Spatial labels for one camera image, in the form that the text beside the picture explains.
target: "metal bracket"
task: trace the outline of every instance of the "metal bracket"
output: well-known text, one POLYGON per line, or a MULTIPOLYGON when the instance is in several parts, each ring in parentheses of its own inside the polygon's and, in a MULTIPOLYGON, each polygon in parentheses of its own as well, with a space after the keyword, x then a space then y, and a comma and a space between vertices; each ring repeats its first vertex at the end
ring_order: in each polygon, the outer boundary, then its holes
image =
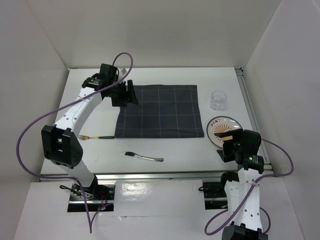
POLYGON ((203 182, 198 190, 203 192, 206 210, 228 208, 227 195, 220 181, 203 182))
MULTIPOLYGON (((258 120, 257 120, 256 114, 255 114, 255 110, 254 110, 252 101, 249 96, 248 88, 246 86, 246 81, 245 81, 244 74, 243 74, 244 70, 242 67, 235 68, 234 70, 235 70, 236 76, 238 78, 239 86, 240 86, 240 89, 242 92, 242 96, 243 96, 243 100, 244 100, 244 103, 246 106, 246 110, 249 115, 252 129, 255 132, 261 133, 260 128, 259 128, 259 124, 258 124, 258 120)), ((262 152, 260 154, 264 158, 264 174, 265 173, 267 173, 267 174, 274 173, 273 168, 272 168, 272 164, 269 159, 268 151, 267 151, 267 148, 266 148, 266 145, 264 142, 261 143, 261 151, 262 152)))
MULTIPOLYGON (((114 199, 115 199, 115 184, 110 183, 104 185, 107 189, 104 193, 101 193, 101 197, 93 197, 93 196, 86 196, 86 202, 88 204, 89 212, 96 212, 98 208, 110 204, 105 208, 101 209, 102 212, 113 212, 114 211, 114 199)), ((70 198, 67 211, 69 213, 78 213, 78 212, 85 212, 85 201, 82 193, 77 189, 77 185, 73 185, 70 190, 70 198)))

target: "orange pattern on plate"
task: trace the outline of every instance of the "orange pattern on plate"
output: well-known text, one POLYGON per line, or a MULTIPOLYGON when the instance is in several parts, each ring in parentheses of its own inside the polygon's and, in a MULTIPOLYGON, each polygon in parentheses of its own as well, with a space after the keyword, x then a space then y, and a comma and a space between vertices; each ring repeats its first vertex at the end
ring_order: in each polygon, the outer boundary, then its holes
MULTIPOLYGON (((225 124, 225 123, 219 123, 214 127, 213 135, 216 134, 216 133, 229 132, 231 130, 233 130, 233 128, 230 125, 225 124)), ((215 139, 217 139, 222 144, 224 143, 224 141, 232 139, 232 136, 226 136, 226 137, 223 137, 223 138, 220 138, 220 137, 217 137, 217 136, 214 136, 214 137, 215 137, 215 139)))

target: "glass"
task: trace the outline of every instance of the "glass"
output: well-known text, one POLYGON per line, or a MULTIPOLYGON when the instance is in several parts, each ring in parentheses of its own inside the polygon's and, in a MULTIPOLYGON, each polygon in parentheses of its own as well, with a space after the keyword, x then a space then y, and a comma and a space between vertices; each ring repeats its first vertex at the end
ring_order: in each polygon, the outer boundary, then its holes
POLYGON ((226 107, 227 95, 223 91, 214 91, 211 94, 210 108, 213 110, 224 110, 226 107))

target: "butter knife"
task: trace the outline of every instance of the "butter knife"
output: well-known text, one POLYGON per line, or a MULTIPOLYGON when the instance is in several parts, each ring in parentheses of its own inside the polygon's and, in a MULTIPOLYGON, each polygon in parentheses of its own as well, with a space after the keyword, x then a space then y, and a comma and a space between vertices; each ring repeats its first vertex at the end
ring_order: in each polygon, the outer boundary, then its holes
POLYGON ((163 158, 141 156, 141 155, 136 154, 136 153, 134 153, 132 151, 124 151, 124 152, 121 152, 120 155, 128 156, 128 157, 134 157, 134 158, 137 158, 137 159, 145 159, 145 160, 150 160, 150 161, 155 161, 155 162, 163 162, 164 161, 163 158))

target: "plate rim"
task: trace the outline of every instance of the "plate rim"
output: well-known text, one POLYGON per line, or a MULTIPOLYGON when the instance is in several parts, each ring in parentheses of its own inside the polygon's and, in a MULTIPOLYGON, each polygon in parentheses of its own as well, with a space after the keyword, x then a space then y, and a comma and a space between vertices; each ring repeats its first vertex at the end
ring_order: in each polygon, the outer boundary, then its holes
POLYGON ((206 125, 206 135, 208 136, 210 142, 212 142, 212 143, 213 143, 215 146, 217 146, 218 148, 222 149, 222 147, 218 146, 217 144, 215 144, 215 143, 211 140, 211 138, 209 137, 209 133, 208 133, 208 129, 209 129, 210 123, 211 123, 213 120, 218 119, 218 118, 228 118, 228 119, 231 119, 231 120, 235 121, 235 122, 240 126, 241 129, 243 129, 243 128, 242 128, 241 124, 240 124, 237 120, 235 120, 234 118, 232 118, 232 117, 230 117, 230 116, 223 116, 223 115, 222 115, 222 116, 216 116, 216 117, 212 118, 212 119, 208 122, 208 124, 206 125))

